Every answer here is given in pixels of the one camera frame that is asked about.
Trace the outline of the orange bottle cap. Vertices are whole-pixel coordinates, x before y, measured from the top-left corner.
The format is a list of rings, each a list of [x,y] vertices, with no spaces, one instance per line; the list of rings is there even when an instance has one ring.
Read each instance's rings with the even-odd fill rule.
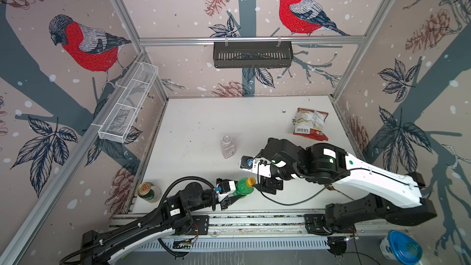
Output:
[[[256,184],[256,179],[254,177],[249,177],[245,181],[246,185],[251,188]]]

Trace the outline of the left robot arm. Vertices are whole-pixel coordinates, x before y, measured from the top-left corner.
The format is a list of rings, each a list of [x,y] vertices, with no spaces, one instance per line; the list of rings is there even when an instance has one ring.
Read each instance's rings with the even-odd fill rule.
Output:
[[[107,233],[89,231],[82,247],[60,260],[61,265],[113,265],[139,247],[174,234],[185,234],[193,226],[192,212],[217,205],[226,209],[237,181],[218,179],[213,185],[198,176],[177,179],[163,193],[159,205],[137,220]]]

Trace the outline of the green plastic bottle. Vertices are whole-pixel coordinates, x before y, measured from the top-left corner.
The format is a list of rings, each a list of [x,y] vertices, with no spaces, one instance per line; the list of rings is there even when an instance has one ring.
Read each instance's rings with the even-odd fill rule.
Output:
[[[249,187],[246,185],[245,181],[246,181],[247,178],[248,178],[248,177],[243,178],[243,179],[241,179],[241,180],[239,180],[239,181],[237,182],[237,184],[236,184],[236,190],[235,190],[235,192],[233,193],[234,196],[237,196],[237,195],[246,196],[246,195],[249,195],[249,194],[253,193],[253,191],[254,191],[255,188],[254,188],[254,186],[251,187],[251,188],[249,188]]]

